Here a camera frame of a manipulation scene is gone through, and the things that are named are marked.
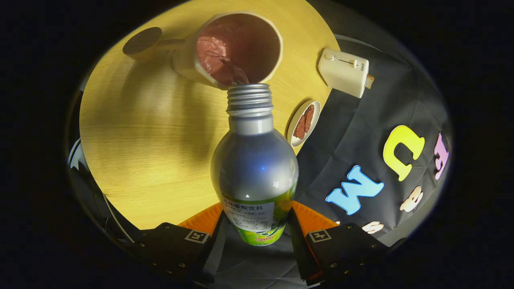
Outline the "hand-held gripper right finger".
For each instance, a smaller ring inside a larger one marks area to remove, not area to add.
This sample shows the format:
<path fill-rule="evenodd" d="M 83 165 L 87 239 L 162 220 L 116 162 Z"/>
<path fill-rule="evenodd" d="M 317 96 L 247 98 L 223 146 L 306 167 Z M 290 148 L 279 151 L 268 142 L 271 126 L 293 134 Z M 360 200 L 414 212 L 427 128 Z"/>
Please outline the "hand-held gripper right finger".
<path fill-rule="evenodd" d="M 297 201 L 292 202 L 288 225 L 300 276 L 307 285 L 364 280 L 390 252 L 355 223 L 336 224 Z"/>

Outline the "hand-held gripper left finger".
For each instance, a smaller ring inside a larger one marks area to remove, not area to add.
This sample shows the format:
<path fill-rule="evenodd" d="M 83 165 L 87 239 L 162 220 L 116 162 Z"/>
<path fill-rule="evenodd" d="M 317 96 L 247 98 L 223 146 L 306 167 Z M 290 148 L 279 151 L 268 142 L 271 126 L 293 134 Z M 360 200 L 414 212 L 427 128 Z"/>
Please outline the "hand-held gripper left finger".
<path fill-rule="evenodd" d="M 163 222 L 135 241 L 135 255 L 154 271 L 187 287 L 214 282 L 229 220 L 214 204 L 178 225 Z"/>

